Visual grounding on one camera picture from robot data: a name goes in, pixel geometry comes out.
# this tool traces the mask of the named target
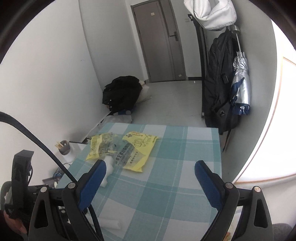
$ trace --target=gray door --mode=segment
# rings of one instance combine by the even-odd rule
[[[169,0],[133,10],[150,82],[184,80],[181,43]]]

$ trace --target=gray cup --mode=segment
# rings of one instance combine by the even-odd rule
[[[59,149],[59,152],[63,156],[67,155],[70,152],[70,144],[66,140],[61,141],[61,144],[63,145],[63,147]]]

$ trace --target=plastic bag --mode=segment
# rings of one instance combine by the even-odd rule
[[[110,132],[93,136],[91,138],[91,150],[86,160],[103,158],[106,155],[116,153],[116,139],[118,135]]]
[[[88,138],[93,137],[94,135],[97,135],[98,132],[103,128],[103,126],[108,123],[131,123],[132,118],[130,115],[108,115],[104,118],[103,122],[100,123],[98,126],[93,128],[91,132],[87,135]]]
[[[149,100],[151,98],[152,97],[151,97],[151,94],[150,94],[150,91],[149,91],[149,86],[148,85],[143,85],[142,90],[141,90],[140,95],[139,95],[139,98],[138,98],[136,103],[141,103],[141,102]]]
[[[123,138],[115,156],[116,164],[124,169],[142,172],[149,154],[157,140],[157,136],[131,131]]]

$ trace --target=gray fabric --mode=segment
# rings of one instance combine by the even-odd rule
[[[286,223],[276,223],[272,225],[274,231],[274,241],[284,241],[292,231],[292,227]]]

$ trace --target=black bag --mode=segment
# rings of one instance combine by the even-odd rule
[[[142,86],[134,76],[120,76],[105,86],[103,104],[109,106],[111,114],[122,110],[132,110],[137,102]]]
[[[237,51],[237,40],[228,29],[214,39],[210,48],[204,82],[205,123],[207,127],[218,128],[220,135],[231,131],[239,122],[239,116],[232,114],[230,105],[230,88],[235,74],[233,61]]]

